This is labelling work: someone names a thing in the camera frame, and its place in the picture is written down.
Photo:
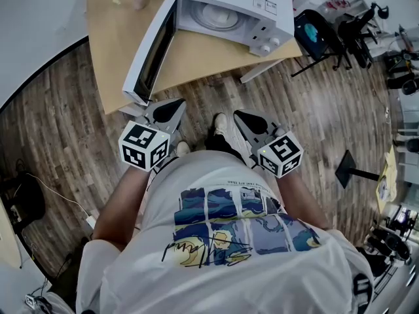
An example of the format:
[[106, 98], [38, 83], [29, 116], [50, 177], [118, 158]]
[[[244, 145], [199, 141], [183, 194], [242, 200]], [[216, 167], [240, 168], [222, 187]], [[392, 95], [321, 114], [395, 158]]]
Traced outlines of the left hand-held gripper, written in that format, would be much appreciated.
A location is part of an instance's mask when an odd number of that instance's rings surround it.
[[150, 122], [161, 122], [164, 131], [129, 121], [118, 139], [121, 160], [146, 172], [154, 169], [168, 157], [172, 134], [167, 132], [178, 128], [185, 110], [186, 102], [180, 97], [149, 105], [145, 116]]

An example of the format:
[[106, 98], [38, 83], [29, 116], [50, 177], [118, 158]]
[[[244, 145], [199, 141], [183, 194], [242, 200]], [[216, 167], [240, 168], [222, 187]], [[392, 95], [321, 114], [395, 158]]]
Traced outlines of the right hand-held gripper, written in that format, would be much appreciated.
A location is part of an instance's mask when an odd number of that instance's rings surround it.
[[[234, 111], [233, 119], [243, 138], [250, 144], [258, 166], [278, 179], [300, 166], [304, 154], [301, 144], [291, 131], [278, 127], [266, 113], [239, 109]], [[272, 134], [257, 142], [254, 138], [258, 133]]]

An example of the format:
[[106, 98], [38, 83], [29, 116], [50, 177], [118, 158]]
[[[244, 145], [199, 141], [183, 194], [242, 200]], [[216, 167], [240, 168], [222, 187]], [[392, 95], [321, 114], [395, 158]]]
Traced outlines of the white round plate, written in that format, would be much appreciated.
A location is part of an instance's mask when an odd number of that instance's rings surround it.
[[[212, 20], [211, 16], [214, 9], [225, 9], [230, 11], [227, 24], [216, 24]], [[234, 10], [201, 2], [194, 2], [191, 16], [194, 18], [195, 22], [199, 23], [201, 26], [214, 31], [233, 31], [238, 29], [244, 22], [240, 14]]]

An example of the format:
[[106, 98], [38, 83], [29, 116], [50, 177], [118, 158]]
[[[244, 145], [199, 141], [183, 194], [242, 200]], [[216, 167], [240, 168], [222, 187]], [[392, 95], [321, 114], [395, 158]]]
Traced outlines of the person's right forearm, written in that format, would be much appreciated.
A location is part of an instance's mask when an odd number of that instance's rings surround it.
[[290, 217], [300, 219], [322, 230], [330, 230], [330, 224], [301, 176], [293, 171], [276, 179], [282, 201]]

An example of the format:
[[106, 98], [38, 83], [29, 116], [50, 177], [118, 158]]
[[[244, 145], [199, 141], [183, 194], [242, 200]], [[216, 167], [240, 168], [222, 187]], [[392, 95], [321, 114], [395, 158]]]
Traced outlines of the person's left forearm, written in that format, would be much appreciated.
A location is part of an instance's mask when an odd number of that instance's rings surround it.
[[150, 173], [129, 167], [101, 210], [92, 239], [123, 251], [132, 239]]

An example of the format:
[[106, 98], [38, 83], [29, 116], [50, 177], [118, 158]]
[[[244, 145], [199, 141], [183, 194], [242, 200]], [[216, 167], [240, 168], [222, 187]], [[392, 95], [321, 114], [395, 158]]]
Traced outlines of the person's right shoe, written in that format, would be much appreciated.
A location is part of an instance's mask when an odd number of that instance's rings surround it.
[[213, 135], [226, 136], [228, 130], [227, 116], [224, 113], [218, 113], [214, 117]]

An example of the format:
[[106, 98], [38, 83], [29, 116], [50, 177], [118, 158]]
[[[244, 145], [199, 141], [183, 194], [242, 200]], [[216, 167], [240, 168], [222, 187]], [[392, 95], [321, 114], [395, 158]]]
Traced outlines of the light wooden table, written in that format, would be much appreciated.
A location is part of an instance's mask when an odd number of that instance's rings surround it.
[[[122, 87], [133, 58], [163, 0], [146, 0], [135, 10], [132, 0], [86, 0], [90, 51], [96, 83], [106, 114], [121, 111], [139, 116], [142, 108], [127, 99]], [[291, 39], [265, 58], [250, 54], [243, 45], [209, 35], [178, 31], [171, 43], [155, 91], [182, 85], [196, 79], [252, 66], [240, 80], [247, 82], [283, 60], [301, 56]]]

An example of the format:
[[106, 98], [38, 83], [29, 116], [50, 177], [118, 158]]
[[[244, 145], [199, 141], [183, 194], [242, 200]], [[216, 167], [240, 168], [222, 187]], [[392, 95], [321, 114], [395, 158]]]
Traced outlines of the black stand with square base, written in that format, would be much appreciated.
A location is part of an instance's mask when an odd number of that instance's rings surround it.
[[362, 171], [356, 167], [355, 160], [349, 150], [346, 150], [343, 158], [341, 159], [336, 171], [335, 176], [340, 185], [345, 189], [353, 176], [361, 177], [371, 181], [378, 182], [380, 175], [368, 171]]

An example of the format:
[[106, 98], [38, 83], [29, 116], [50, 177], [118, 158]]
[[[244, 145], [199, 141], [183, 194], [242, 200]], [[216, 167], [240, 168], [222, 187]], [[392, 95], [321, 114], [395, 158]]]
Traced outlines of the black folding chair blue print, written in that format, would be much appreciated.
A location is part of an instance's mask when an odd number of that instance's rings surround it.
[[291, 74], [291, 78], [333, 56], [337, 57], [337, 64], [333, 66], [334, 71], [340, 67], [343, 58], [347, 63], [346, 70], [352, 69], [352, 64], [342, 41], [319, 12], [310, 9], [302, 11], [294, 18], [294, 29], [295, 39], [314, 62]]

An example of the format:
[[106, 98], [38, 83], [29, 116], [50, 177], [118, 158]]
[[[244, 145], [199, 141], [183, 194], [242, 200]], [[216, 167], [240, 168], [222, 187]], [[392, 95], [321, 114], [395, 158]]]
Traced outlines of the black office chair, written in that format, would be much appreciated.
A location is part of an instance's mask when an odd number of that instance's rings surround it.
[[365, 39], [370, 38], [375, 44], [378, 44], [378, 41], [369, 28], [367, 28], [367, 31], [364, 33], [362, 32], [362, 29], [374, 18], [376, 9], [378, 9], [379, 18], [385, 20], [389, 17], [389, 7], [386, 6], [382, 8], [375, 2], [371, 4], [370, 9], [368, 9], [361, 18], [350, 16], [347, 13], [340, 16], [340, 21], [337, 25], [337, 33], [345, 49], [344, 58], [348, 63], [347, 70], [352, 68], [348, 57], [349, 54], [355, 58], [362, 69], [369, 69], [372, 65], [373, 58], [365, 43]]

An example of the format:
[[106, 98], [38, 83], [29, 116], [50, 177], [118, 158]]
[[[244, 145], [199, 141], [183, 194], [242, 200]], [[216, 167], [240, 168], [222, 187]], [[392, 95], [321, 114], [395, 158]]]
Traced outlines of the small yellow table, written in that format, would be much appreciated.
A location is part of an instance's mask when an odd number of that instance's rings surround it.
[[384, 211], [386, 204], [397, 197], [397, 162], [394, 147], [391, 146], [390, 151], [384, 155], [384, 169], [379, 175], [375, 191], [380, 214]]

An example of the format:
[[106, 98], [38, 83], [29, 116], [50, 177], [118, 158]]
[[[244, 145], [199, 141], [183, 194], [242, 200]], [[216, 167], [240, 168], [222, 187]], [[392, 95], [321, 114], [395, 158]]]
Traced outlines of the person's white printed t-shirt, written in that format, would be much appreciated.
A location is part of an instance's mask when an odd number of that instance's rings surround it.
[[371, 305], [367, 259], [338, 230], [290, 217], [231, 154], [173, 160], [147, 197], [123, 251], [86, 244], [77, 314], [364, 314]]

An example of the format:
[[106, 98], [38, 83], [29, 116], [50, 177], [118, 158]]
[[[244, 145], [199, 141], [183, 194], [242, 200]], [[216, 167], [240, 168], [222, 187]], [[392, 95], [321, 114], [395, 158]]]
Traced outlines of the black bag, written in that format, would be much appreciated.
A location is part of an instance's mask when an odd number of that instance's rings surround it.
[[18, 188], [6, 202], [6, 210], [15, 233], [20, 233], [33, 221], [44, 217], [46, 206], [37, 179], [29, 172], [18, 174]]

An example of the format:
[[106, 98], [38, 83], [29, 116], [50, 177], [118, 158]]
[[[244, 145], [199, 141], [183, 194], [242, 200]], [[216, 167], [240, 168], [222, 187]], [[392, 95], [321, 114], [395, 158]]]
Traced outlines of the black equipment rack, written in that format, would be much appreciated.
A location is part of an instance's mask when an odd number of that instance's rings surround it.
[[417, 220], [419, 213], [401, 206], [394, 217], [384, 219], [383, 225], [374, 222], [363, 245], [357, 248], [367, 259], [373, 277], [410, 263], [412, 247], [408, 239]]

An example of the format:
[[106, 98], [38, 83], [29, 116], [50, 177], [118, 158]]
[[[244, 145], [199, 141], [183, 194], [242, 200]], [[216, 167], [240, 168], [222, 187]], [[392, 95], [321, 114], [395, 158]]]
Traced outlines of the round cream table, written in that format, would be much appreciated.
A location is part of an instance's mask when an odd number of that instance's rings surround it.
[[15, 269], [22, 268], [22, 258], [16, 236], [0, 198], [0, 261]]

